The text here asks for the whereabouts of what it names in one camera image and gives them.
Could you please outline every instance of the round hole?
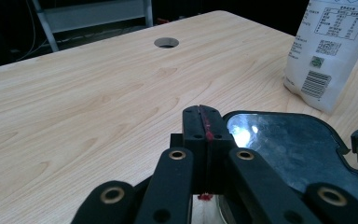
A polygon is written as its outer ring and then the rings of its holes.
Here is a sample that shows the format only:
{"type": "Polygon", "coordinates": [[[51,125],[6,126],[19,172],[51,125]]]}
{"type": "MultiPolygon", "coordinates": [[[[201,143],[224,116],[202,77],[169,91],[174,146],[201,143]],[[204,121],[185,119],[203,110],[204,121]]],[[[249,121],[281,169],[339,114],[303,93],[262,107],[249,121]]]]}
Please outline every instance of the round hole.
{"type": "Polygon", "coordinates": [[[184,159],[186,156],[185,152],[184,151],[179,151],[179,150],[176,150],[176,151],[172,151],[170,152],[170,158],[173,159],[173,160],[181,160],[181,159],[184,159]]]}
{"type": "Polygon", "coordinates": [[[318,195],[325,202],[335,206],[345,206],[348,203],[347,199],[335,189],[322,187],[318,190],[318,195]]]}
{"type": "Polygon", "coordinates": [[[112,187],[105,189],[101,194],[101,201],[103,203],[118,203],[124,198],[124,189],[119,187],[112,187]]]}
{"type": "Polygon", "coordinates": [[[246,161],[250,161],[252,160],[255,156],[253,153],[248,152],[248,151],[239,151],[237,152],[237,157],[242,159],[242,160],[246,160],[246,161]]]}
{"type": "Polygon", "coordinates": [[[159,209],[153,215],[153,219],[155,219],[157,223],[167,222],[170,220],[170,218],[171,218],[170,212],[165,209],[159,209]]]}
{"type": "Polygon", "coordinates": [[[290,223],[300,224],[304,222],[302,216],[294,211],[286,211],[284,212],[283,216],[290,223]]]}
{"type": "Polygon", "coordinates": [[[162,37],[155,41],[155,45],[161,49],[173,49],[179,45],[179,41],[171,37],[162,37]]]}

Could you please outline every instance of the metal frame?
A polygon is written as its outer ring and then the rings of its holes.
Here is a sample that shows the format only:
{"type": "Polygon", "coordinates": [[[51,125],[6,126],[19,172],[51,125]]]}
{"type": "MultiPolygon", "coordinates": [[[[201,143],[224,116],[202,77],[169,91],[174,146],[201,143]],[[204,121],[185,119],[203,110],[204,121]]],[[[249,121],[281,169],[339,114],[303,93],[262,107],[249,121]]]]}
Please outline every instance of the metal frame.
{"type": "Polygon", "coordinates": [[[151,0],[114,0],[49,9],[43,9],[38,0],[32,1],[53,51],[59,51],[54,33],[142,17],[147,27],[153,26],[151,0]]]}

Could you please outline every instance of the qr code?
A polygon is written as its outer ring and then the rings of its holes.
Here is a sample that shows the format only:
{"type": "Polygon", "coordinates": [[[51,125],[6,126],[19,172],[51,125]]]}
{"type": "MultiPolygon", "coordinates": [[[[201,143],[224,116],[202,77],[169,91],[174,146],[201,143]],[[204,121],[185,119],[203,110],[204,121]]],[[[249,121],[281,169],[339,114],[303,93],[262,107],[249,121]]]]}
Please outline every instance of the qr code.
{"type": "Polygon", "coordinates": [[[324,63],[324,58],[313,56],[310,60],[310,66],[321,68],[322,64],[324,63]]]}
{"type": "Polygon", "coordinates": [[[340,43],[333,42],[333,41],[327,41],[327,40],[321,40],[318,48],[316,49],[316,52],[334,56],[337,54],[340,47],[341,47],[340,43]]]}

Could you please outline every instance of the red marking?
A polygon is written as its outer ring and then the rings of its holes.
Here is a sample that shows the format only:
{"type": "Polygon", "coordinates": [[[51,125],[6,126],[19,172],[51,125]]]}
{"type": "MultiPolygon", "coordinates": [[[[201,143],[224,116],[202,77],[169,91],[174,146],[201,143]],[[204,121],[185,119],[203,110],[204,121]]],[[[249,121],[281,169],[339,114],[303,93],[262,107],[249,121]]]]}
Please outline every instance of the red marking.
{"type": "Polygon", "coordinates": [[[212,199],[213,195],[209,193],[203,193],[199,195],[197,198],[201,201],[209,202],[212,199]]]}
{"type": "Polygon", "coordinates": [[[204,108],[202,106],[200,106],[200,114],[201,114],[202,123],[203,123],[204,130],[205,130],[206,140],[208,142],[212,142],[213,141],[213,133],[211,132],[211,122],[208,120],[208,118],[206,116],[206,111],[204,110],[204,108]]]}
{"type": "Polygon", "coordinates": [[[208,142],[211,142],[213,140],[213,134],[211,133],[211,131],[206,131],[205,137],[208,142]]]}

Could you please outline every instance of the floor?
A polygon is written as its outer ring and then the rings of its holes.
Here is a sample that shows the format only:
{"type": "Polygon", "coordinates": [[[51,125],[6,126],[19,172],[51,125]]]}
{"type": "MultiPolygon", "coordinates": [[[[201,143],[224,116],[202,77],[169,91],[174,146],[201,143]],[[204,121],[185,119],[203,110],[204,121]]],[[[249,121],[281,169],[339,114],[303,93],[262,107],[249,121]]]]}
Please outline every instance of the floor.
{"type": "MultiPolygon", "coordinates": [[[[130,20],[62,32],[54,34],[54,37],[59,49],[63,50],[118,35],[128,34],[145,28],[147,28],[145,26],[145,19],[130,20]]],[[[11,53],[13,54],[13,57],[17,59],[17,62],[52,53],[51,47],[46,39],[39,42],[40,43],[35,43],[34,47],[28,52],[24,53],[12,50],[11,53]]]]}

